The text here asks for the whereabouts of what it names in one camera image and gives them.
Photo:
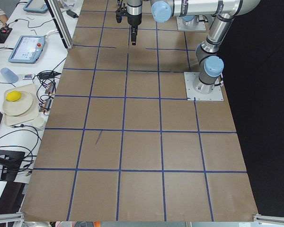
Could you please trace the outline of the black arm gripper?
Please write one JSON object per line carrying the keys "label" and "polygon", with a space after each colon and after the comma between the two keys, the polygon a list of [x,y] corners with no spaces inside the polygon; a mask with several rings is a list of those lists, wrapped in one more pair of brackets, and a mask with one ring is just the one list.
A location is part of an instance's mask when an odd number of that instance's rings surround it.
{"label": "black arm gripper", "polygon": [[127,13],[127,21],[128,24],[131,25],[131,44],[136,45],[137,33],[138,33],[138,25],[142,22],[142,14],[139,15],[131,15]]}

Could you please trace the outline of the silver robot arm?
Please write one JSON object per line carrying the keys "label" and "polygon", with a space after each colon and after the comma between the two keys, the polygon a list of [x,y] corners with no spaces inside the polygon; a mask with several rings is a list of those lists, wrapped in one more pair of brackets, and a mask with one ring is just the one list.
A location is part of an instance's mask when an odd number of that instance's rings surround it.
{"label": "silver robot arm", "polygon": [[217,15],[210,26],[206,39],[196,48],[200,73],[193,82],[193,88],[200,94],[211,93],[217,78],[222,74],[224,62],[217,56],[217,52],[234,18],[229,14]]}
{"label": "silver robot arm", "polygon": [[[168,21],[172,16],[196,16],[228,14],[237,16],[252,11],[258,0],[151,0],[151,13],[158,23]],[[131,42],[136,45],[138,26],[142,22],[142,1],[128,0],[125,16],[131,26]]]}

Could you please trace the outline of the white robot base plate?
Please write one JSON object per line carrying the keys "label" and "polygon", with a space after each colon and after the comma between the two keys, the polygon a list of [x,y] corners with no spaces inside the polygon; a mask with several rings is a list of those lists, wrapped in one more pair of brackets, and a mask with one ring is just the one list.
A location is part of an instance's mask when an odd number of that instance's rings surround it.
{"label": "white robot base plate", "polygon": [[199,74],[199,72],[184,72],[187,100],[223,101],[219,78],[214,84],[206,85],[199,80]]}

